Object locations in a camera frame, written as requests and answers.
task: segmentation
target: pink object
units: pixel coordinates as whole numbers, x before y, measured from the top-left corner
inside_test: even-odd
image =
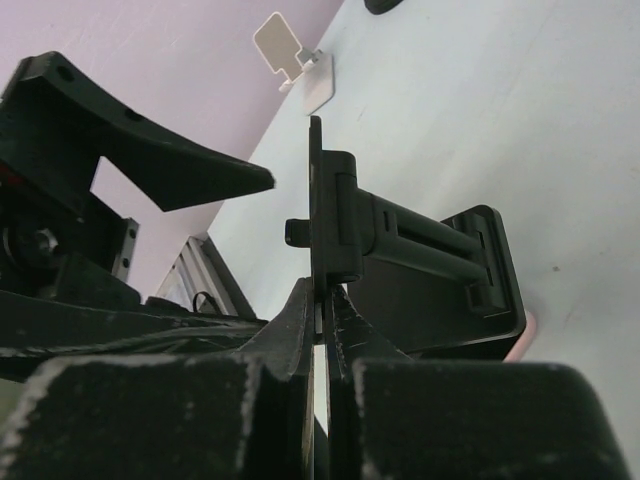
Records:
[[[531,342],[536,336],[536,319],[531,312],[526,312],[527,314],[527,325],[524,327],[524,332],[513,346],[511,351],[507,354],[504,361],[505,362],[518,362],[522,359],[524,353],[527,351]]]

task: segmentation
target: purple wall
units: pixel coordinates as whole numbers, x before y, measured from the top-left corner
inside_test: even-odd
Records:
[[[283,81],[252,41],[274,11],[315,47],[342,0],[0,0],[0,83],[18,61],[58,50],[122,102],[209,148],[248,160]],[[162,214],[109,164],[94,192],[142,224],[130,283],[154,293],[186,236],[217,206]]]

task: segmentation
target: black cable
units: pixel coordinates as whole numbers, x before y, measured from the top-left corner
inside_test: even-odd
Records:
[[[206,301],[209,302],[209,304],[213,307],[214,312],[218,315],[222,315],[222,310],[220,309],[220,306],[218,305],[218,302],[216,302],[216,299],[213,297],[213,295],[211,295],[209,292],[205,292],[204,290],[202,292],[198,292],[193,296],[193,301],[191,302],[191,307],[193,308],[194,313],[198,313],[198,297],[200,295],[204,295],[204,298]]]

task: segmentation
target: black plastic bar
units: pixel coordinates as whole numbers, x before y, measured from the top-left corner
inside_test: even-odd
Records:
[[[382,215],[394,215],[399,237],[444,251],[470,254],[480,250],[480,242],[448,225],[432,220],[380,197],[374,200]]]
[[[402,237],[377,242],[369,256],[463,283],[485,280],[485,267]]]

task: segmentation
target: screw hole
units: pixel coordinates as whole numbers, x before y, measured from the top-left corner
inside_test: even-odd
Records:
[[[56,72],[60,75],[60,78],[65,82],[73,82],[75,78],[73,78],[73,73],[67,67],[60,66],[56,68]]]
[[[144,120],[144,117],[142,115],[140,115],[139,113],[134,112],[130,108],[127,108],[124,111],[124,116],[127,117],[132,122],[141,122],[142,120]]]

